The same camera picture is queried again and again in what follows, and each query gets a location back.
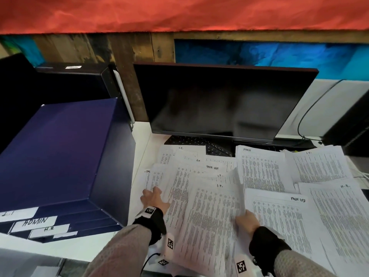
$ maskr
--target hand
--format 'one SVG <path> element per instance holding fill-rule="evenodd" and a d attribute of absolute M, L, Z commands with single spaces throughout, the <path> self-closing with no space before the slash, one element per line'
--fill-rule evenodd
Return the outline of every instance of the hand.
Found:
<path fill-rule="evenodd" d="M 260 226 L 258 219 L 249 210 L 246 210 L 243 216 L 236 217 L 236 223 L 249 234 L 250 238 L 252 238 L 255 230 Z"/>
<path fill-rule="evenodd" d="M 160 210 L 162 210 L 163 214 L 165 214 L 169 209 L 170 203 L 164 203 L 161 200 L 161 193 L 162 191 L 157 186 L 154 187 L 152 192 L 148 189 L 144 189 L 142 191 L 143 196 L 140 197 L 144 208 L 146 208 L 147 206 L 153 206 L 159 208 Z"/>

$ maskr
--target black cable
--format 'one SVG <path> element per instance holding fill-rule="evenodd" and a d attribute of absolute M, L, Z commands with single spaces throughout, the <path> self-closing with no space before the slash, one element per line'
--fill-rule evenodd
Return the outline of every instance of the black cable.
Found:
<path fill-rule="evenodd" d="M 306 116 L 306 114 L 311 110 L 312 107 L 315 106 L 315 104 L 324 96 L 326 95 L 332 88 L 334 88 L 336 85 L 338 85 L 341 81 L 343 80 L 346 80 L 346 79 L 342 79 L 342 80 L 339 80 L 337 82 L 335 82 L 334 84 L 332 84 L 332 86 L 330 88 L 327 89 L 326 92 L 324 92 L 319 98 L 318 100 L 316 100 L 311 106 L 309 109 L 307 109 L 307 111 L 304 113 L 304 115 L 302 116 L 300 122 L 298 123 L 298 135 L 300 135 L 300 137 L 302 137 L 302 139 L 307 139 L 307 140 L 313 140 L 313 141 L 321 141 L 321 140 L 318 140 L 318 139 L 309 139 L 309 138 L 306 138 L 305 136 L 301 135 L 300 134 L 300 124 L 302 122 L 302 120 L 304 119 L 304 117 Z"/>
<path fill-rule="evenodd" d="M 151 259 L 153 256 L 155 256 L 155 255 L 157 255 L 157 256 L 160 256 L 160 253 L 155 253 L 155 254 L 152 254 L 151 256 L 149 256 L 148 258 L 147 258 L 147 260 L 145 261 L 145 263 L 144 263 L 144 266 L 142 266 L 142 269 L 141 269 L 141 274 L 142 274 L 142 271 L 144 270 L 144 268 L 145 268 L 145 265 L 147 264 L 147 262 L 149 261 L 149 259 Z"/>

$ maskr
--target desk surface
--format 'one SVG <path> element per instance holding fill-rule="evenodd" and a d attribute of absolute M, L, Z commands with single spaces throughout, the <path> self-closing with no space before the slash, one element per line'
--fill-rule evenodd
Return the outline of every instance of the desk surface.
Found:
<path fill-rule="evenodd" d="M 135 184 L 135 181 L 138 181 L 136 179 L 138 169 L 150 168 L 155 163 L 159 148 L 169 138 L 169 135 L 152 134 L 150 124 L 146 122 L 136 122 L 132 134 L 136 141 L 132 174 L 132 184 Z M 348 163 L 353 175 L 361 176 L 358 172 L 355 172 L 357 168 L 349 158 Z M 368 188 L 365 185 L 365 179 L 356 178 L 356 180 L 360 183 L 361 188 Z M 109 242 L 113 235 L 114 233 L 111 232 L 40 244 L 30 240 L 0 234 L 0 248 L 91 261 Z M 156 271 L 152 265 L 149 270 Z"/>

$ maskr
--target black wristband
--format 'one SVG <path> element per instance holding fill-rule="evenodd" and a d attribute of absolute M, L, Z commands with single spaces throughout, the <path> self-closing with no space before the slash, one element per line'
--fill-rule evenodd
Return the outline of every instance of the black wristband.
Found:
<path fill-rule="evenodd" d="M 291 250 L 291 248 L 268 228 L 260 226 L 255 230 L 249 251 L 254 256 L 255 264 L 260 267 L 264 276 L 268 272 L 275 276 L 274 261 L 283 250 Z"/>
<path fill-rule="evenodd" d="M 163 211 L 155 207 L 155 210 L 150 214 L 150 218 L 141 216 L 136 218 L 135 221 L 133 222 L 133 224 L 140 224 L 150 229 L 151 240 L 149 246 L 158 242 L 161 239 L 162 234 L 166 234 L 166 227 L 163 217 L 164 217 Z"/>

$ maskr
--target red banner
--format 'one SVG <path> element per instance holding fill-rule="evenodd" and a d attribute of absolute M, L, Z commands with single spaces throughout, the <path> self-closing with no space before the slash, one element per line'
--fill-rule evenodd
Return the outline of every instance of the red banner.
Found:
<path fill-rule="evenodd" d="M 369 0 L 0 0 L 0 34 L 369 29 Z"/>

